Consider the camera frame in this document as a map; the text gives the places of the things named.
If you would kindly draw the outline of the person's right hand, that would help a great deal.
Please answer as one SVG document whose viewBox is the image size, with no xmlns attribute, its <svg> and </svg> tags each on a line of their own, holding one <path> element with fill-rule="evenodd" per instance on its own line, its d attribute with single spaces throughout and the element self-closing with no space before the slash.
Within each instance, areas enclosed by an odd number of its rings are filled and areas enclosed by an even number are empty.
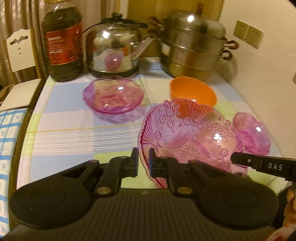
<svg viewBox="0 0 296 241">
<path fill-rule="evenodd" d="M 296 207 L 294 189 L 291 186 L 287 192 L 287 205 L 284 211 L 283 226 L 295 225 L 296 223 Z"/>
</svg>

